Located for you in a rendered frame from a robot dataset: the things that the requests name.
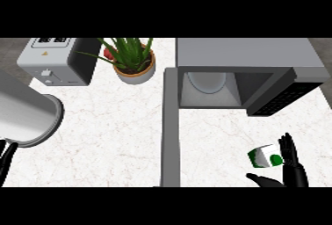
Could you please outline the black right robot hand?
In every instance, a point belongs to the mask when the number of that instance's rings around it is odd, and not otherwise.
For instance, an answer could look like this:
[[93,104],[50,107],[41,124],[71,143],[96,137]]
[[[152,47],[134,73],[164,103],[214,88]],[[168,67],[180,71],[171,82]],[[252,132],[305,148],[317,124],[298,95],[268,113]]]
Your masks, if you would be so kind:
[[252,173],[246,174],[246,178],[254,181],[259,187],[308,187],[305,168],[298,161],[292,136],[285,134],[277,141],[283,158],[283,182],[264,176],[257,176]]

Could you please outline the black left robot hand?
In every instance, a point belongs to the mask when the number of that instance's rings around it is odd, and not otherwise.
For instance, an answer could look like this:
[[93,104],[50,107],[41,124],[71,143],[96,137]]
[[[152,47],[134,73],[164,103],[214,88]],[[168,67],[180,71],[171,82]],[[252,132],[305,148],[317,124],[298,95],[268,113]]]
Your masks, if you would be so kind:
[[9,147],[6,147],[6,140],[0,140],[0,187],[6,181],[6,175],[9,172],[9,167],[16,153],[17,143],[13,142]]

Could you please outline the white and green milk carton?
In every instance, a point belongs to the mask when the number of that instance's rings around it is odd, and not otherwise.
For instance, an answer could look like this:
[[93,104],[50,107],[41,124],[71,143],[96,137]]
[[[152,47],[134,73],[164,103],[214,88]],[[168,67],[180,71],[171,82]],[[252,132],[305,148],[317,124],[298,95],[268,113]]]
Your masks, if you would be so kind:
[[280,150],[273,144],[264,145],[248,152],[254,168],[268,168],[283,164]]

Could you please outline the grey microwave door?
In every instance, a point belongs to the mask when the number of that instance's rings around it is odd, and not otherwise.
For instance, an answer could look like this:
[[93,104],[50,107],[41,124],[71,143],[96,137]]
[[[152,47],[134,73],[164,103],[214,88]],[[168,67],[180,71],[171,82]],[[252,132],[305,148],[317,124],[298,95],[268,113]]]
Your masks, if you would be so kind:
[[164,74],[161,186],[180,187],[177,69]]

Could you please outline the grey microwave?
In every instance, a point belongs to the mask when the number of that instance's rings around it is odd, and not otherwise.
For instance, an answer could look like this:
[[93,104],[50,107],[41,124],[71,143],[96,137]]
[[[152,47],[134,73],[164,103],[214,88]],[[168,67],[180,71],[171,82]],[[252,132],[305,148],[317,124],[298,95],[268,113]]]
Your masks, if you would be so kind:
[[327,81],[308,39],[178,38],[178,106],[268,117]]

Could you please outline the grey toaster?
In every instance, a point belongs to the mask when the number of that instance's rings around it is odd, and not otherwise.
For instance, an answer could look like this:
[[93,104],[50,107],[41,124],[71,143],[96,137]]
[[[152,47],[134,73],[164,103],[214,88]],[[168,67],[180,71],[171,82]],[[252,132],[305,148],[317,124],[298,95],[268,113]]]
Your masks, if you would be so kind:
[[88,86],[100,48],[96,38],[31,38],[16,64],[46,86]]

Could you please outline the red apple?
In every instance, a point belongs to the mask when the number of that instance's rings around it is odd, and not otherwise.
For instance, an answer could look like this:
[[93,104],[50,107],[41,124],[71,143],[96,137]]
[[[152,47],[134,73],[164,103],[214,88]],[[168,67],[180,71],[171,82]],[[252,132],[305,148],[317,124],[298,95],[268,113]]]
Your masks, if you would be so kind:
[[105,56],[110,61],[113,60],[112,52],[109,51],[109,48],[108,48],[108,47],[103,49],[103,56]]

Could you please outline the green potted plant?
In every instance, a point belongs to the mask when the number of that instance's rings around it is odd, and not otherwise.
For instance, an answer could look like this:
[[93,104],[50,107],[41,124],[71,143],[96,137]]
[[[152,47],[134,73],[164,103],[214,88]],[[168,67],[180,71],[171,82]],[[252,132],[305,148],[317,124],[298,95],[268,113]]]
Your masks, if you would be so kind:
[[103,38],[97,41],[105,46],[109,55],[81,54],[110,63],[115,74],[124,83],[137,85],[144,83],[155,74],[155,53],[152,50],[153,39],[143,44],[138,38],[113,38],[109,44]]

